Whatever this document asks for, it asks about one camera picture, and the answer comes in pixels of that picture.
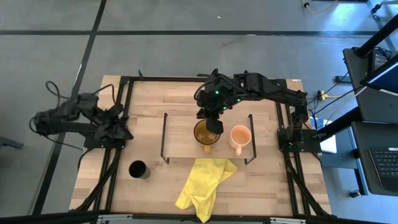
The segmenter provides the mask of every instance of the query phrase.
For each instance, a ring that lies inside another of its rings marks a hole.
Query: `black cable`
[[[390,59],[391,59],[392,52],[391,52],[390,50],[384,49],[384,48],[382,48],[382,47],[375,47],[374,49],[375,49],[375,50],[380,50],[380,51],[382,52],[382,54],[387,58],[387,60],[390,60]]]
[[[313,156],[315,156],[315,158],[317,158],[319,160],[320,164],[322,165],[322,161],[319,158],[319,156],[315,152],[311,152],[311,153],[313,154]]]
[[[353,89],[353,90],[350,90],[350,91],[344,93],[344,94],[341,95],[339,98],[336,98],[336,99],[333,100],[332,102],[328,103],[326,106],[324,106],[322,109],[320,109],[318,112],[316,112],[316,113],[314,113],[314,114],[317,114],[317,113],[323,111],[326,107],[328,107],[328,106],[331,105],[332,103],[334,103],[334,102],[340,100],[340,99],[341,99],[342,97],[344,97],[345,95],[347,95],[347,94],[349,94],[349,93],[351,93],[351,92],[353,92],[353,91],[355,91],[355,90],[358,90],[358,89],[360,89],[360,88],[362,88],[362,87],[363,87],[363,86],[360,86],[360,87],[358,87],[358,88],[355,88],[355,89]]]
[[[304,125],[309,129],[309,130],[311,130],[311,128],[310,127],[308,127],[308,125],[306,124],[306,123],[304,123]]]
[[[32,121],[33,121],[33,119],[35,119],[35,118],[37,118],[37,116],[34,116],[33,118],[31,118],[31,119],[29,120],[29,128],[30,128],[30,130],[33,131],[34,133],[41,135],[41,134],[38,133],[36,130],[34,130],[33,127],[32,127]],[[55,142],[55,143],[58,143],[58,144],[63,144],[63,145],[65,145],[65,146],[69,146],[69,147],[72,147],[72,148],[75,148],[75,149],[79,149],[79,150],[81,150],[81,151],[83,150],[83,149],[81,149],[81,148],[79,148],[79,147],[77,147],[77,146],[73,146],[73,145],[71,145],[71,144],[67,144],[67,143],[63,143],[63,142],[58,142],[58,141],[56,141],[56,140],[50,139],[50,138],[47,137],[47,136],[44,136],[44,137],[45,137],[46,139],[52,141],[52,142]]]
[[[55,91],[57,91],[56,93],[54,93],[54,92],[50,89],[49,84],[52,84],[52,85],[54,86]],[[57,97],[57,105],[56,105],[56,107],[55,107],[55,109],[57,109],[57,108],[60,106],[61,97],[64,97],[64,96],[61,96],[60,90],[58,89],[58,86],[57,86],[54,82],[51,82],[51,81],[45,82],[45,87],[46,87],[46,89],[47,89],[50,93],[52,93],[53,95],[55,95],[55,96]]]
[[[312,108],[312,110],[313,110],[314,113],[317,112],[318,105],[319,105],[319,99],[317,98],[317,99],[313,102],[313,108]]]
[[[57,91],[56,93],[54,93],[54,92],[50,89],[49,84],[52,84],[52,85],[55,87],[55,89],[56,89],[56,91]],[[69,100],[69,97],[62,96],[62,95],[60,94],[60,90],[58,89],[58,86],[57,86],[54,82],[52,82],[52,81],[47,81],[47,82],[45,82],[45,87],[46,87],[46,89],[47,89],[51,94],[55,95],[56,97]]]
[[[214,82],[214,81],[211,81],[211,82],[208,82],[208,83],[205,82],[204,84],[200,85],[200,86],[198,87],[198,89],[195,91],[195,93],[193,94],[193,99],[198,100],[197,95],[198,95],[199,91],[200,91],[204,86],[207,86],[207,85],[209,85],[209,84],[211,84],[211,83],[213,83],[213,82]]]
[[[307,103],[307,105],[310,105],[316,98],[317,98],[317,97],[308,98],[307,100],[311,100],[311,101],[309,101],[309,102]]]
[[[83,149],[81,149],[81,148],[79,148],[79,147],[77,147],[77,146],[72,146],[71,144],[67,144],[67,143],[64,143],[64,142],[58,142],[58,141],[56,141],[56,140],[50,139],[50,138],[47,137],[47,136],[44,136],[44,137],[45,137],[46,139],[52,141],[52,142],[55,142],[55,143],[58,143],[58,144],[63,144],[64,146],[69,146],[69,147],[72,147],[72,148],[75,148],[75,149],[79,149],[80,151],[83,150]]]
[[[335,85],[333,85],[330,89],[328,89],[326,92],[324,92],[322,95],[327,94],[332,88],[334,88],[335,86],[339,85],[341,83],[341,81],[348,75],[348,72],[343,76],[343,78],[340,79],[339,82],[336,82]]]
[[[116,104],[116,100],[114,99],[114,86],[113,86],[113,84],[108,84],[108,85],[106,85],[106,86],[100,88],[99,90],[96,90],[96,91],[92,92],[92,93],[91,93],[91,96],[93,96],[93,95],[95,95],[95,94],[101,92],[102,90],[106,89],[106,88],[109,87],[109,86],[112,87],[112,100],[113,100],[113,103]]]
[[[89,150],[85,151],[79,158],[79,162],[77,163],[77,171],[79,171],[80,169],[80,163],[81,163],[81,159],[85,156],[85,154],[87,154],[87,152],[90,152]]]
[[[315,125],[315,130],[318,130],[318,123],[317,123],[317,119],[316,119],[316,117],[315,117],[315,115],[314,115],[314,113],[313,113],[313,111],[312,111],[312,110],[309,110],[309,112],[311,112],[312,119],[313,119],[313,122],[314,122],[314,125]]]

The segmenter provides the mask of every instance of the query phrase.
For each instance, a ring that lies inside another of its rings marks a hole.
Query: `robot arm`
[[[97,96],[84,93],[77,100],[67,100],[55,109],[38,112],[33,117],[35,132],[43,136],[75,132],[102,141],[133,139],[125,122],[118,116],[123,105],[115,104],[109,110],[102,110],[97,103]],[[90,124],[73,122],[79,119],[80,114],[88,118]]]
[[[291,142],[302,144],[302,125],[308,120],[306,96],[305,92],[284,88],[276,81],[258,73],[245,71],[228,78],[214,69],[211,75],[207,76],[205,83],[199,87],[194,99],[200,107],[197,118],[207,119],[207,129],[216,134],[223,132],[223,124],[218,120],[220,114],[243,100],[267,99],[294,106],[293,126],[289,127],[288,137]]]

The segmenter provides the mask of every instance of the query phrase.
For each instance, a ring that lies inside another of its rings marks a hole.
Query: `mug handle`
[[[242,146],[238,145],[237,148],[236,148],[236,155],[240,156],[241,154],[242,154]]]
[[[210,155],[210,146],[205,146],[205,154]]]

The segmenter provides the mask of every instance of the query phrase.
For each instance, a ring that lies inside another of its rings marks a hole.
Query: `wooden tabletop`
[[[112,83],[117,92],[119,80],[120,76],[106,75],[101,86]],[[178,118],[192,120],[198,111],[193,93],[200,84],[134,82],[128,121],[134,139],[126,143],[121,154],[112,212],[195,213],[193,207],[180,210],[174,205],[195,159],[175,156],[170,158],[170,164],[167,165],[160,157],[160,146],[164,113],[170,116],[171,121],[174,119],[173,122]],[[293,90],[303,90],[300,80],[287,80],[287,86]],[[107,88],[100,92],[98,106],[106,109],[112,105],[111,89]],[[284,105],[282,112],[284,123],[288,124]],[[243,101],[221,116],[223,119],[242,118],[243,122],[248,113],[253,115],[257,158],[248,165],[244,164],[244,159],[231,159],[238,171],[218,186],[213,214],[291,216],[285,164],[276,135],[279,124],[275,102]],[[79,206],[97,184],[103,156],[104,149],[94,149],[82,159],[70,208]],[[309,153],[301,153],[300,156],[307,188],[323,209],[331,212],[319,161]],[[144,161],[151,169],[151,175],[147,180],[133,179],[129,175],[128,168],[136,160]],[[299,211],[303,213],[300,191],[297,186],[295,188]],[[100,208],[104,208],[107,192],[106,185]]]

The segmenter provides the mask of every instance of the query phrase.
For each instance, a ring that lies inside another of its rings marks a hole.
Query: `concrete floor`
[[[329,3],[314,1],[311,7],[319,11]],[[99,1],[90,0],[3,0],[0,30],[91,30],[99,5]],[[397,12],[397,6],[383,6],[377,15],[386,23]],[[113,0],[106,4],[99,29],[378,30],[365,3],[338,2],[323,14],[312,15],[303,9],[300,0]],[[317,90],[331,87],[334,76],[346,73],[342,50],[360,46],[368,39],[368,36],[97,36],[80,92],[96,90],[103,75],[137,75],[140,69],[148,76],[194,76],[217,67],[227,75],[249,70],[269,78],[299,78],[305,90],[314,95]],[[391,40],[398,48],[398,34]],[[52,143],[32,133],[27,123],[35,112],[56,104],[55,97],[45,89],[45,81],[54,81],[64,95],[70,93],[87,41],[85,35],[0,35],[0,102],[3,105],[0,136],[25,144],[22,150],[0,149],[0,217],[30,213]],[[330,95],[350,89],[350,85],[339,85]],[[328,118],[344,102],[330,106],[320,117]],[[334,118],[355,105],[353,101]],[[81,146],[83,139],[67,134],[65,142]],[[62,148],[44,213],[68,210],[80,155],[81,152],[72,148]],[[338,217],[398,222],[397,217],[393,217],[398,199],[378,195],[349,198],[347,192],[357,187],[354,172],[325,168],[324,173],[331,207]]]

